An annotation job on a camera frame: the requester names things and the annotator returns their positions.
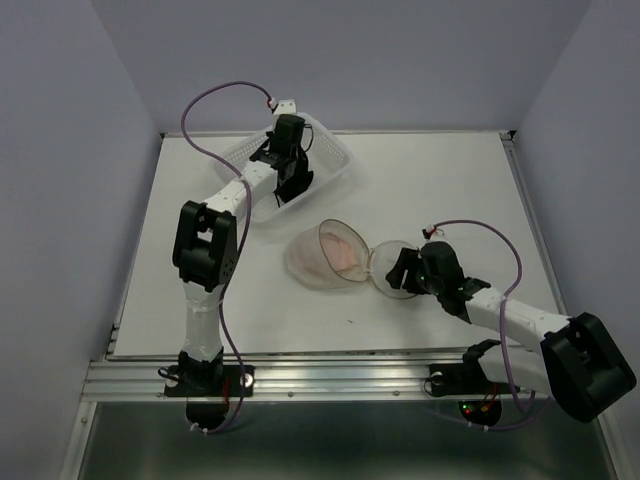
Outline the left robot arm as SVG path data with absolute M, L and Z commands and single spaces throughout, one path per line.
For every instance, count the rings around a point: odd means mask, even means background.
M 304 193 L 314 174 L 302 144 L 306 121 L 277 117 L 244 167 L 222 159 L 233 179 L 203 202 L 186 202 L 172 251 L 186 297 L 186 336 L 176 364 L 160 370 L 171 397 L 222 393 L 224 346 L 220 308 L 248 236 L 253 207 L 273 196 L 289 202 Z

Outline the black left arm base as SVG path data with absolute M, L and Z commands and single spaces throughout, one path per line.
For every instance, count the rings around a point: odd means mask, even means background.
M 192 431 L 216 435 L 231 430 L 244 400 L 253 396 L 255 367 L 222 365 L 213 379 L 191 382 L 178 374 L 178 366 L 160 367 L 167 398 L 184 399 L 185 417 Z

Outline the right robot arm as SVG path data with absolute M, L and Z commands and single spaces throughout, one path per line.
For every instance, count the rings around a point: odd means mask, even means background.
M 587 423 L 637 385 L 598 317 L 568 317 L 510 300 L 488 282 L 466 276 L 446 242 L 402 248 L 385 280 L 394 290 L 432 295 L 449 315 L 499 333 L 499 340 L 467 351 L 460 378 L 472 390 L 491 383 L 523 387 Z

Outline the white mesh laundry bag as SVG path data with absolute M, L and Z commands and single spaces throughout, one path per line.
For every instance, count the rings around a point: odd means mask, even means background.
M 290 241 L 285 249 L 284 264 L 288 273 L 310 290 L 347 290 L 370 283 L 390 298 L 405 300 L 414 295 L 392 288 L 386 275 L 395 266 L 401 251 L 411 247 L 402 240 L 371 247 L 348 224 L 326 219 Z

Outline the black bra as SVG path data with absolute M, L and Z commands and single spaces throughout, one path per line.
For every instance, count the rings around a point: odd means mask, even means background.
M 306 192 L 311 186 L 314 179 L 313 171 L 305 171 L 295 174 L 292 178 L 287 180 L 278 190 L 274 193 L 276 200 L 276 207 L 281 208 L 283 205 L 294 200 L 304 192 Z

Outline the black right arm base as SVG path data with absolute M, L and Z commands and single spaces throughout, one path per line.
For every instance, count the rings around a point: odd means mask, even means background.
M 502 360 L 498 340 L 484 340 L 472 345 L 457 363 L 431 363 L 423 390 L 432 397 L 464 396 L 458 402 L 462 419 L 472 426 L 496 427 L 502 416 L 500 394 L 510 392 L 506 380 L 490 380 L 481 368 L 480 360 L 487 353 L 497 353 Z

